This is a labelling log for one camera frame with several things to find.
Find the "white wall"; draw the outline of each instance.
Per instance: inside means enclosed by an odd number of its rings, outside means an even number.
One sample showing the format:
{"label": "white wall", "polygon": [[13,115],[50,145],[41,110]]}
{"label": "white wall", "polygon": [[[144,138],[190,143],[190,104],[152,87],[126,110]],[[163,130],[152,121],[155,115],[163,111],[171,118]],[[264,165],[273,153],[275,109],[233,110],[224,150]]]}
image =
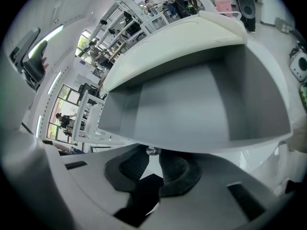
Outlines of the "white wall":
{"label": "white wall", "polygon": [[275,24],[275,18],[281,18],[293,27],[295,20],[293,15],[288,11],[282,0],[262,0],[261,21],[267,24]]}

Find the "fluorescent light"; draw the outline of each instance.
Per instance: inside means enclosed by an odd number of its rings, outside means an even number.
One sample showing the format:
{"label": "fluorescent light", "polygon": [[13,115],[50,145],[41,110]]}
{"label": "fluorescent light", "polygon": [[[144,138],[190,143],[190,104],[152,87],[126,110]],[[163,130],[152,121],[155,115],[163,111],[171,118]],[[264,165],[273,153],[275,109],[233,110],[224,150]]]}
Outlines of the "fluorescent light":
{"label": "fluorescent light", "polygon": [[59,26],[58,28],[56,28],[55,30],[53,30],[51,33],[49,33],[47,36],[45,36],[42,40],[40,40],[36,46],[34,48],[32,48],[32,50],[29,52],[28,57],[31,58],[32,54],[34,53],[34,51],[37,49],[37,47],[39,46],[39,44],[43,41],[49,41],[51,38],[53,38],[56,34],[58,34],[60,31],[62,31],[63,29],[63,25]]}
{"label": "fluorescent light", "polygon": [[37,126],[36,126],[36,138],[38,138],[38,131],[40,127],[40,120],[42,119],[42,116],[38,116]]}
{"label": "fluorescent light", "polygon": [[59,71],[59,73],[57,74],[56,78],[53,80],[52,85],[50,86],[50,89],[48,90],[48,94],[51,93],[53,86],[55,85],[56,81],[58,80],[59,76],[61,75],[61,72]]}

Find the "black slot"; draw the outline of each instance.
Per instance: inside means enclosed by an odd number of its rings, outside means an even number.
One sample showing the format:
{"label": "black slot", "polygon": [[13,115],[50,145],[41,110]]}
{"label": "black slot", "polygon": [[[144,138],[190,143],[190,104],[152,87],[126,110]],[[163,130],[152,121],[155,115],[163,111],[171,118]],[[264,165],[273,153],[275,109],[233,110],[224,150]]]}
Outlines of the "black slot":
{"label": "black slot", "polygon": [[71,169],[75,169],[75,168],[82,167],[82,166],[85,166],[85,165],[87,165],[86,162],[78,161],[78,162],[74,162],[74,163],[68,163],[68,164],[65,165],[65,167],[66,167],[67,170],[71,170]]}
{"label": "black slot", "polygon": [[265,209],[262,207],[262,205],[241,183],[230,185],[227,188],[249,221],[256,219],[258,216],[265,212]]}

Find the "gray box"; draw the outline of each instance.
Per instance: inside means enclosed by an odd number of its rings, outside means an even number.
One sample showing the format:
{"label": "gray box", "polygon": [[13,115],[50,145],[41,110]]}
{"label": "gray box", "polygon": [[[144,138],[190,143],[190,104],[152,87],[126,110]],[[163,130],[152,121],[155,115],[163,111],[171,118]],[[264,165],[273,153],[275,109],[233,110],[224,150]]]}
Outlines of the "gray box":
{"label": "gray box", "polygon": [[141,144],[198,153],[291,133],[273,78],[244,45],[186,55],[118,86],[108,94],[98,128]]}

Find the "pink box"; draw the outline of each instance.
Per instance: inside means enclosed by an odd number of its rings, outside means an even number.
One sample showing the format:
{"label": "pink box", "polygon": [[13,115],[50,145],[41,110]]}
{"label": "pink box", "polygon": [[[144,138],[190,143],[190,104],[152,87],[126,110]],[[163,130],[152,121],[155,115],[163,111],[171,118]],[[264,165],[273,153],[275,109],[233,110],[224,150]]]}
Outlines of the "pink box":
{"label": "pink box", "polygon": [[[231,12],[232,8],[231,8],[231,0],[215,0],[215,4],[216,4],[216,10],[218,12]],[[225,14],[228,17],[232,17],[233,14]]]}

